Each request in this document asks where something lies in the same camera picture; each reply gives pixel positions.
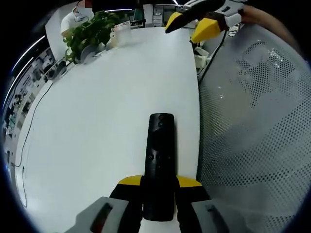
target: wall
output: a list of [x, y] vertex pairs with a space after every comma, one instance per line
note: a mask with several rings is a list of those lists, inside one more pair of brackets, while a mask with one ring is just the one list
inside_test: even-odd
[[52, 15], [50, 20], [45, 25], [47, 38], [54, 58], [59, 61], [65, 56], [67, 45], [63, 42], [63, 37], [60, 34], [60, 24], [62, 19], [73, 10], [76, 2], [58, 8]]

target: white table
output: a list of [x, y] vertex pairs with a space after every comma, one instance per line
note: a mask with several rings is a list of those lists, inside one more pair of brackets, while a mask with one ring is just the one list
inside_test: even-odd
[[[109, 197], [118, 181], [143, 174], [149, 116], [172, 113], [178, 174], [195, 178], [199, 94], [188, 30], [132, 31], [133, 43], [74, 66], [39, 104], [22, 166], [28, 208], [42, 232], [64, 232], [78, 213]], [[36, 103], [51, 82], [41, 90]], [[20, 160], [35, 103], [17, 146]], [[22, 201], [22, 168], [16, 169]], [[142, 221], [140, 232], [178, 232], [178, 224]]]

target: black remote control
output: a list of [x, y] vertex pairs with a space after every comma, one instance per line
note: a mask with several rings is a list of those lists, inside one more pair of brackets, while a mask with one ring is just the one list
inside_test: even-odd
[[174, 215], [175, 123], [167, 113], [152, 114], [149, 120], [143, 217], [150, 221], [171, 221]]

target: green plant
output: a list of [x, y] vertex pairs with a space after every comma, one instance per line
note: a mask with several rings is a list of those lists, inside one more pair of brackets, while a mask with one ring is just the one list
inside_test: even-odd
[[76, 64], [76, 58], [80, 59], [81, 52], [86, 46], [98, 46], [100, 43], [106, 45], [110, 39], [111, 29], [121, 23], [123, 18], [124, 15], [101, 11], [90, 21], [72, 29], [70, 35], [64, 38], [69, 48], [65, 53], [65, 59]]

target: white shirt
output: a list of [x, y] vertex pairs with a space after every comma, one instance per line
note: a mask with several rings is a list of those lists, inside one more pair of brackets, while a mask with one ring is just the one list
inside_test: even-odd
[[62, 23], [60, 25], [60, 33], [63, 33], [64, 31], [70, 29], [70, 28], [76, 28], [80, 26], [81, 24], [91, 20], [94, 17], [94, 13], [92, 12], [89, 16], [79, 15], [76, 16], [73, 11], [71, 11], [68, 15], [66, 15]]

